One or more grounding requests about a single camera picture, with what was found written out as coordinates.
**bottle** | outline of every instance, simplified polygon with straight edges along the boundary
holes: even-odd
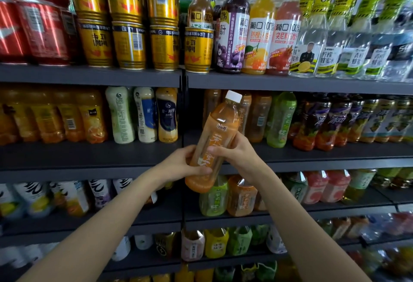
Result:
[[[318,130],[327,117],[330,107],[330,99],[325,93],[315,94],[306,101],[300,129],[292,141],[294,147],[306,152],[314,148]]]
[[[356,119],[359,117],[361,110],[363,109],[364,99],[358,94],[353,94],[350,96],[351,108],[350,112],[347,114],[346,119],[341,124],[338,129],[337,136],[334,140],[334,146],[343,147],[347,145],[348,134],[353,127]]]
[[[386,119],[389,112],[395,106],[396,101],[393,97],[381,98],[374,112],[371,114],[367,123],[364,125],[360,142],[373,143],[383,121]]]
[[[24,204],[12,185],[0,184],[0,215],[7,221],[21,219]]]
[[[205,237],[201,231],[182,230],[181,258],[184,261],[196,261],[202,258],[205,248]]]
[[[225,255],[229,233],[224,228],[206,229],[205,233],[205,256],[211,259],[220,258]]]
[[[212,282],[214,279],[214,268],[198,270],[195,272],[195,282]]]
[[[351,100],[345,95],[334,95],[331,102],[331,108],[316,136],[316,148],[326,152],[333,149],[341,124],[351,109]]]
[[[249,215],[254,209],[257,189],[240,175],[231,176],[228,187],[227,212],[234,217]]]
[[[75,92],[74,88],[61,87],[53,91],[53,97],[65,125],[66,138],[71,142],[80,142],[86,140],[86,135]]]
[[[121,239],[121,242],[119,243],[115,252],[113,252],[111,259],[113,261],[121,261],[125,259],[127,255],[129,255],[130,251],[131,251],[131,242],[129,241],[129,238],[127,236],[124,236]]]
[[[238,132],[245,135],[245,128],[247,125],[248,116],[250,113],[250,107],[252,104],[252,94],[250,91],[240,91],[242,94],[241,102],[237,105],[238,108],[238,118],[240,119],[240,125],[238,127]]]
[[[395,106],[389,111],[387,117],[381,123],[375,137],[376,142],[386,143],[390,139],[392,130],[399,125],[401,117],[410,106],[410,99],[406,96],[393,96],[396,100]]]
[[[322,171],[304,171],[308,187],[303,198],[304,204],[315,204],[320,201],[321,196],[328,184],[328,175]]]
[[[252,231],[249,226],[232,227],[228,230],[230,238],[227,244],[227,253],[232,256],[245,254],[250,247]]]
[[[302,20],[300,0],[284,0],[276,12],[266,74],[287,76]]]
[[[103,117],[103,100],[100,92],[84,89],[75,93],[76,103],[82,114],[86,140],[89,143],[102,143],[108,134]]]
[[[210,89],[204,91],[204,113],[202,118],[202,128],[204,128],[209,114],[221,103],[221,90]]]
[[[379,99],[375,97],[365,98],[363,108],[359,116],[356,118],[353,126],[350,128],[348,133],[348,141],[356,143],[359,141],[363,129],[369,120],[370,116],[374,113],[377,105],[379,104]]]
[[[297,99],[293,92],[282,92],[277,97],[271,129],[267,136],[268,145],[275,148],[283,148],[285,146],[296,107]]]
[[[224,175],[216,177],[214,185],[207,193],[199,194],[199,210],[204,216],[222,215],[227,209],[228,180]]]
[[[357,169],[349,170],[351,175],[351,181],[348,188],[344,192],[342,201],[344,203],[358,202],[363,196],[367,186],[370,184],[376,169]]]
[[[214,185],[223,158],[217,157],[215,159],[213,155],[207,152],[207,148],[216,145],[223,147],[230,145],[239,127],[237,104],[240,103],[241,98],[241,94],[228,91],[225,102],[219,104],[209,115],[190,165],[208,166],[212,168],[212,173],[209,176],[192,175],[186,177],[185,184],[192,191],[206,193]]]
[[[110,193],[110,180],[89,180],[89,185],[95,197],[97,210],[105,207],[113,199]]]
[[[250,25],[241,72],[246,74],[265,73],[274,32],[275,11],[273,0],[256,0],[251,5]]]
[[[306,176],[300,172],[285,173],[282,176],[282,183],[290,191],[296,200],[301,203],[307,192],[308,183]]]
[[[315,76],[328,78],[335,74],[337,63],[347,39],[346,15],[353,0],[335,0],[329,19],[327,41],[320,54]]]
[[[250,5],[247,0],[226,0],[221,7],[216,68],[219,72],[241,71],[247,41]]]
[[[386,0],[385,7],[373,28],[373,38],[365,58],[365,66],[357,75],[362,80],[377,80],[387,65],[395,38],[394,23],[403,4],[407,0]]]
[[[393,179],[399,174],[401,168],[380,168],[371,181],[371,185],[377,187],[389,187]]]
[[[129,92],[124,86],[108,86],[105,91],[112,116],[113,138],[118,144],[135,140],[132,118],[129,112]]]
[[[406,189],[413,182],[413,167],[402,168],[392,180],[390,188],[394,190]]]
[[[341,198],[351,181],[347,170],[327,170],[328,183],[323,191],[320,201],[323,203],[335,203]]]
[[[17,125],[5,108],[6,106],[3,105],[0,98],[0,146],[16,143],[20,140]]]
[[[59,182],[59,188],[65,196],[66,209],[70,216],[83,217],[89,211],[89,202],[81,181]]]
[[[53,206],[47,195],[47,187],[40,182],[17,183],[13,185],[26,203],[27,214],[33,218],[48,216]]]
[[[265,125],[270,112],[272,97],[269,94],[254,94],[248,114],[245,136],[251,143],[259,143],[264,138]]]
[[[40,140],[40,132],[26,96],[28,90],[29,88],[26,86],[2,87],[0,89],[0,102],[7,105],[23,142],[35,142]]]
[[[59,183],[49,182],[49,188],[53,193],[53,205],[60,209],[66,209],[65,196],[62,194],[62,190],[60,190]]]
[[[362,0],[360,3],[354,22],[347,30],[349,35],[338,62],[336,78],[354,79],[363,68],[372,39],[371,19],[378,2],[379,0]]]
[[[269,225],[252,225],[251,232],[251,246],[258,246],[265,242],[268,231],[270,230]]]
[[[214,27],[214,47],[212,50],[212,61],[211,66],[216,65],[216,57],[218,52],[218,37],[219,37],[219,20],[221,17],[221,7],[224,3],[224,0],[215,0],[214,12],[213,12],[213,22]]]
[[[44,143],[64,141],[65,127],[53,99],[53,92],[46,87],[36,87],[26,93],[27,101],[36,118],[40,137]]]
[[[135,87],[133,97],[137,107],[139,131],[142,143],[152,143],[158,139],[158,108],[155,92],[151,87]]]
[[[214,29],[213,13],[211,0],[192,0],[188,7],[188,27]]]
[[[158,105],[158,137],[163,143],[173,143],[178,140],[178,119],[176,118],[176,101],[178,89],[174,87],[159,87],[156,90]]]
[[[327,39],[326,14],[331,0],[314,0],[307,28],[300,30],[292,53],[289,75],[310,78],[320,63],[320,52]]]

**orange soda bottle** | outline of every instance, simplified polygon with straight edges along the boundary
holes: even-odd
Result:
[[[269,94],[253,94],[245,136],[251,143],[260,143],[264,137],[272,97]]]
[[[327,117],[331,102],[326,94],[315,94],[304,106],[300,129],[292,144],[303,151],[311,151],[316,142],[318,130]]]
[[[92,144],[106,141],[108,134],[100,92],[94,89],[80,90],[75,92],[75,99],[82,115],[86,140]]]
[[[23,141],[35,142],[40,140],[40,132],[33,111],[28,105],[27,97],[24,95],[26,89],[25,86],[4,87],[0,90],[0,102],[8,106]]]
[[[65,127],[54,102],[53,92],[48,87],[34,87],[27,93],[40,136],[44,143],[59,143],[65,140]]]
[[[241,94],[228,91],[225,102],[219,104],[209,115],[190,165],[210,167],[212,173],[209,175],[187,176],[185,183],[192,191],[206,193],[214,185],[223,158],[215,158],[207,152],[207,148],[209,146],[228,147],[231,144],[240,124],[237,104],[240,103],[241,99]]]
[[[80,142],[86,139],[86,135],[74,92],[72,88],[62,87],[53,91],[53,96],[65,124],[66,138],[71,142]]]

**clear bottle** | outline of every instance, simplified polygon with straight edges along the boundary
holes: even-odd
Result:
[[[363,0],[360,3],[346,44],[338,62],[336,78],[354,79],[364,66],[371,44],[371,19],[376,12],[379,0]]]
[[[393,49],[395,20],[406,0],[386,0],[379,16],[379,22],[373,27],[373,38],[365,58],[365,66],[357,75],[362,80],[377,80],[387,65],[387,59]]]
[[[272,97],[269,94],[254,94],[247,119],[245,136],[251,143],[259,143],[264,138]]]
[[[289,75],[310,78],[320,63],[321,50],[327,39],[326,14],[331,0],[314,0],[307,28],[300,30],[292,54]]]
[[[266,74],[288,75],[302,19],[299,2],[300,0],[284,0],[276,12],[276,26],[271,40]]]
[[[275,11],[273,0],[256,0],[251,5],[250,25],[241,72],[246,74],[265,73],[274,32]]]
[[[331,77],[337,69],[337,63],[347,39],[346,15],[351,3],[352,0],[335,0],[334,2],[329,19],[327,41],[320,54],[316,77]]]
[[[213,29],[211,0],[192,0],[188,7],[188,27]]]
[[[106,99],[112,116],[113,137],[118,144],[128,144],[135,140],[135,130],[129,112],[129,92],[124,86],[108,86]]]
[[[248,0],[224,1],[219,19],[217,71],[225,74],[237,74],[241,71],[249,19]]]
[[[193,191],[206,193],[214,185],[219,169],[223,163],[222,157],[215,158],[207,152],[209,146],[230,145],[238,131],[240,120],[238,118],[237,104],[242,95],[228,91],[225,102],[218,105],[209,115],[199,139],[197,148],[192,156],[191,166],[208,166],[212,168],[210,175],[191,175],[185,178],[185,184]]]

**white bottle cap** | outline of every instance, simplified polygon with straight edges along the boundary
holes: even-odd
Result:
[[[227,92],[227,95],[225,96],[225,98],[228,98],[231,101],[234,101],[236,103],[240,103],[242,100],[242,95],[239,93],[236,93],[234,91],[229,90]]]

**bottle label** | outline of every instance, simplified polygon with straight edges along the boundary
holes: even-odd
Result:
[[[391,49],[389,46],[384,48],[375,48],[370,58],[370,62],[367,65],[365,74],[371,76],[377,76],[382,71],[384,65],[386,64],[387,58],[389,57]]]
[[[203,11],[191,11],[188,13],[188,26],[199,29],[214,29],[212,14]]]
[[[320,56],[321,45],[314,42],[296,45],[292,54],[290,71],[303,74],[313,73]]]
[[[341,54],[337,70],[355,75],[364,65],[369,48],[345,48]]]
[[[242,68],[249,19],[247,14],[221,11],[217,66],[230,69]]]
[[[113,185],[115,186],[116,192],[121,194],[121,192],[129,185],[133,179],[115,179],[113,180]]]
[[[301,20],[276,20],[267,69],[290,69],[292,52],[300,32]]]
[[[159,107],[159,124],[167,132],[176,129],[176,105],[169,100],[157,99]]]
[[[111,200],[107,180],[90,180],[89,185],[95,196],[96,208],[102,209]]]
[[[265,70],[268,51],[273,38],[275,20],[270,18],[251,18],[245,46],[244,68]]]
[[[335,67],[343,51],[343,47],[325,47],[321,53],[318,74],[334,74]]]

